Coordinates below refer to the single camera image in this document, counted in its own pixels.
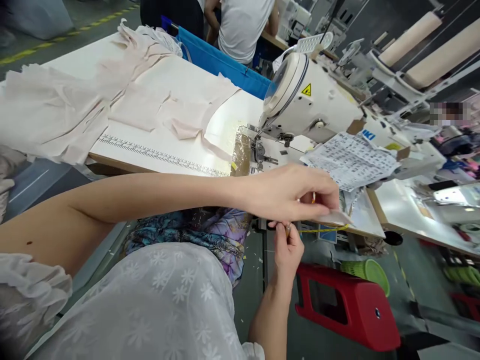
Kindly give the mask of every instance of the plastic bag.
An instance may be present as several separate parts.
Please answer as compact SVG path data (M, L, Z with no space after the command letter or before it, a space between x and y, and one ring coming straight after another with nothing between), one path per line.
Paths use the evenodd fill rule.
M48 40L74 27L62 0L14 0L8 3L7 26Z

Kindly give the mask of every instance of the hand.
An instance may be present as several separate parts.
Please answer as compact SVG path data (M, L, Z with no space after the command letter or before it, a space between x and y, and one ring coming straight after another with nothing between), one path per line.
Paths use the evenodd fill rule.
M275 226L275 221L268 225ZM287 238L286 228L290 228ZM304 254L304 243L300 239L295 225L288 222L276 223L275 232L275 269L277 281L289 286L293 285L297 268Z
M242 182L238 189L240 206L236 207L261 218L314 220L339 209L339 187L320 169L289 164L236 179Z

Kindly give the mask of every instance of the white sleeve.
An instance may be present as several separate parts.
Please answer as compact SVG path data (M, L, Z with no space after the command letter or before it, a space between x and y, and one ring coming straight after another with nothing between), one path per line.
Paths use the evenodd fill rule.
M264 348L260 344L244 342L241 347L245 352L247 360L265 360Z
M12 356L26 354L72 295L72 278L61 266L31 260L0 253L0 342Z

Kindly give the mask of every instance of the sewing workshop table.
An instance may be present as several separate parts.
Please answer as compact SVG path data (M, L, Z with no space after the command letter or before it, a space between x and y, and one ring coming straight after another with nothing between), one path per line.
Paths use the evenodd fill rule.
M44 66L55 68L80 79L95 76L97 63L102 59L121 59L123 50L112 43L114 35L91 43L76 51L52 60ZM137 82L155 89L168 86L171 91L185 91L192 99L205 83L215 76L177 56L162 59L143 74ZM206 135L212 143L232 154L235 136L240 126L257 124L263 111L263 101L240 90L229 98L212 116ZM295 143L308 144L305 139ZM147 132L116 121L110 121L104 134L91 148L89 156L96 162L128 172L163 172L174 174L228 176L231 165L206 150L200 137L178 140L168 129L161 127ZM300 156L294 159L300 162ZM384 232L370 199L365 194L352 215L352 233L384 238Z
M282 51L287 50L290 46L287 44L285 40L283 40L281 37L277 36L272 36L265 30L261 32L261 37L267 40L268 42L272 43L275 45L277 48L279 48Z
M464 241L453 227L442 222L433 207L417 200L412 186L413 179L394 179L375 191L369 190L380 223L389 230L480 258L480 253L474 251L470 243Z

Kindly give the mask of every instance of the red stool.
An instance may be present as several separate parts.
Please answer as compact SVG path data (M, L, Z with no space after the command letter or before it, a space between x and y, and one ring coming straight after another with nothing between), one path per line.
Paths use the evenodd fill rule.
M400 335L390 304L378 284L332 268L304 263L300 264L296 274L303 302L303 306L295 305L298 315L378 352L400 346ZM336 290L337 301L343 303L346 314L344 323L314 310L310 280Z
M480 312L478 308L480 307L480 299L470 297L461 293L452 293L450 294L450 296L453 299L459 300L464 303L468 307L468 310L470 311L473 320L480 322Z

